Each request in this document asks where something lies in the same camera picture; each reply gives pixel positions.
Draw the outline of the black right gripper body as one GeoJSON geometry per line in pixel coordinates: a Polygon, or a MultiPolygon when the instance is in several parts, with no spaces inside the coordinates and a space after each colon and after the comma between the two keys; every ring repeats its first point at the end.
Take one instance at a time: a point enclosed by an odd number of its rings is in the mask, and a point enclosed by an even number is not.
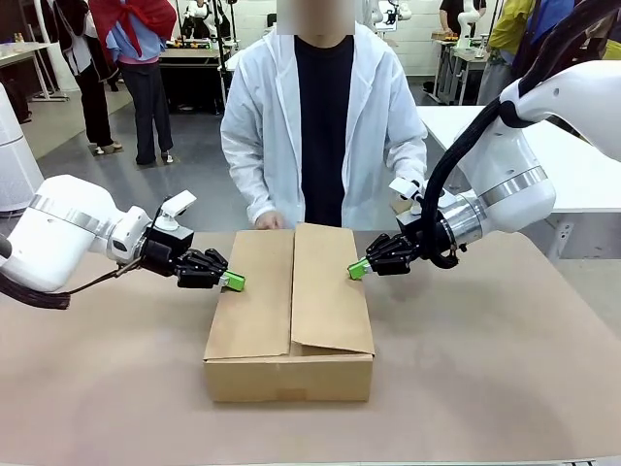
{"type": "Polygon", "coordinates": [[[396,220],[400,228],[397,239],[401,246],[409,251],[411,260],[422,258],[436,263],[437,260],[432,259],[432,255],[428,252],[421,218],[421,214],[401,213],[397,215],[396,220]]]}

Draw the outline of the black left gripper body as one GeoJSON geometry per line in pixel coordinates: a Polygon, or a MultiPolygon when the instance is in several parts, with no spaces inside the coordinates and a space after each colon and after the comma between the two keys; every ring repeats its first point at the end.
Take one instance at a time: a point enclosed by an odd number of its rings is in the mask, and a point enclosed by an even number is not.
{"type": "Polygon", "coordinates": [[[143,268],[162,277],[176,273],[180,258],[191,248],[194,231],[179,226],[174,231],[152,226],[143,243],[143,268]]]}

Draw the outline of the person's right hand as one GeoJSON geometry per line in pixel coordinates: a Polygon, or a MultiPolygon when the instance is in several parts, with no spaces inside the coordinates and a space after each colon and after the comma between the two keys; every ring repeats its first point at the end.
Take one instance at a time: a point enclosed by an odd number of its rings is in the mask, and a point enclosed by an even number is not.
{"type": "Polygon", "coordinates": [[[261,214],[254,223],[256,229],[273,230],[285,227],[285,220],[281,213],[277,211],[268,211],[261,214]]]}

